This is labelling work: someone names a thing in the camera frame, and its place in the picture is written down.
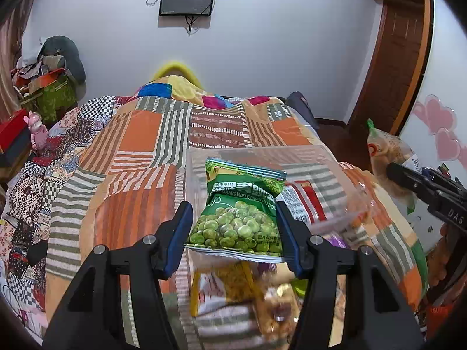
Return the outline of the orange noodle balls bag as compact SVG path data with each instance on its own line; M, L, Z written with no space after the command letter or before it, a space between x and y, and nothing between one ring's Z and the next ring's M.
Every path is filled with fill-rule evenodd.
M373 175L392 198L406 207L408 214L413 213L417 197L401 186L400 179L405 173L421 173L419 157L400 137L376 128L370 118L367 119L367 126L367 148Z

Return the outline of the yellow chips bag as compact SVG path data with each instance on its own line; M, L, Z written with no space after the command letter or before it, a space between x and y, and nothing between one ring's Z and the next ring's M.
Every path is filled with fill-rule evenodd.
M229 305L252 301L258 294L247 262L195 271L190 296L192 317L208 314Z

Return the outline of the green peas snack bag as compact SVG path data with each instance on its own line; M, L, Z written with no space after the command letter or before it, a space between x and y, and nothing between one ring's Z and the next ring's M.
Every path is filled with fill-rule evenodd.
M276 198L287 173L209 157L205 163L207 198L186 247L248 262L280 262L283 246Z

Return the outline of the brown wooden door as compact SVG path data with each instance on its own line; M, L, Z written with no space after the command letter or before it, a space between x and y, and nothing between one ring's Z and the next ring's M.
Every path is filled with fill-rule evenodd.
M400 133L426 68L432 23L432 0L382 0L374 52L348 123L351 134L366 138L367 119Z

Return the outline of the clear plastic storage bin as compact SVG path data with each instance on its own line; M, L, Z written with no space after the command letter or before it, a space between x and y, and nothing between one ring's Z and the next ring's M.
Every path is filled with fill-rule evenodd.
M193 148L186 179L195 214L185 244L193 271L236 262L253 274L282 270L284 214L305 225L305 237L334 236L367 208L363 189L321 146Z

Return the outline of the red snack packet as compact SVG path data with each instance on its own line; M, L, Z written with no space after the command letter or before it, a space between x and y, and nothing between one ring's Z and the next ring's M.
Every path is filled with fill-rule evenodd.
M287 182L282 192L276 197L277 202L284 202L293 218L310 227L329 219L324 203L310 182Z

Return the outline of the patchwork orange striped bedspread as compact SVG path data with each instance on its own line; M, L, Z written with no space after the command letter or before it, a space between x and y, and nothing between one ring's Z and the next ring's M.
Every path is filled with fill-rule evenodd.
M375 177L338 162L280 99L236 101L214 110L161 97L100 97L51 131L48 153L10 182L2 214L1 293L36 341L92 245L130 245L174 213L186 197L193 148L323 147L370 196L371 209L344 231L345 243L372 246L418 307L427 284L423 251Z

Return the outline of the grey bag on bed edge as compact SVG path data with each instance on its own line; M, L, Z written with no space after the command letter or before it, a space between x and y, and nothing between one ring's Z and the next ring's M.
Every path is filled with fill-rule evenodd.
M306 98L301 94L301 92L293 92L290 94L290 96L287 97L285 104L296 113L301 123L306 123L315 131L320 128Z

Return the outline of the dark blue box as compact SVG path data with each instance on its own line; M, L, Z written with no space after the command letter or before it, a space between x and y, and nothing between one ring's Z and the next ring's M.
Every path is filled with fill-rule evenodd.
M30 132L24 128L21 133L13 140L9 148L0 156L0 167L11 167L20 158L24 151L30 149Z

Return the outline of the pink rabbit plush toy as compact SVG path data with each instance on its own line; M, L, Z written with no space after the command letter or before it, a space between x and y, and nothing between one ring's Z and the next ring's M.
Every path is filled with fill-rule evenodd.
M32 149L36 152L42 151L48 140L48 129L42 122L42 117L37 112L30 111L25 117L24 122L30 131L30 141Z

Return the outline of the red box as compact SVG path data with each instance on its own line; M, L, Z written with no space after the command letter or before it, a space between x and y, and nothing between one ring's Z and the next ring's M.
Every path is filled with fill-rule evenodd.
M28 113L25 109L21 109L13 113L13 115L0 127L0 153L4 154L12 145L13 141L27 127L25 116Z

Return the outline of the colourful pillow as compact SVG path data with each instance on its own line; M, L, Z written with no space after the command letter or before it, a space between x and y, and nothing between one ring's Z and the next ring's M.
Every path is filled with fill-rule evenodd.
M142 86L135 97L161 97L203 106L214 110L232 108L239 101L230 101L220 95L200 89L183 76L170 75L152 80Z

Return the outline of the grey plush pillow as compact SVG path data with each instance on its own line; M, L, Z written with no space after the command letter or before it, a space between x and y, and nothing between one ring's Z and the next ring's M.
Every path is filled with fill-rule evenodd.
M78 48L67 36L48 37L40 50L40 55L62 56L66 68L70 71L74 80L79 85L86 81L86 72Z

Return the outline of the striped pink curtain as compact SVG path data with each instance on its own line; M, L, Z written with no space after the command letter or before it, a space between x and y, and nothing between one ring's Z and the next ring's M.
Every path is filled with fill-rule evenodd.
M21 56L22 37L34 0L1 0L1 122L20 109L10 70Z

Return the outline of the pink heart wall stickers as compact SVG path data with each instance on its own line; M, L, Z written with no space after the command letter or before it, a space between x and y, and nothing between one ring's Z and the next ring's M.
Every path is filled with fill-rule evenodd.
M437 158L440 161L458 161L466 169L466 144L457 135L457 115L452 108L445 106L436 95L428 95L424 103L416 102L412 109L434 138Z

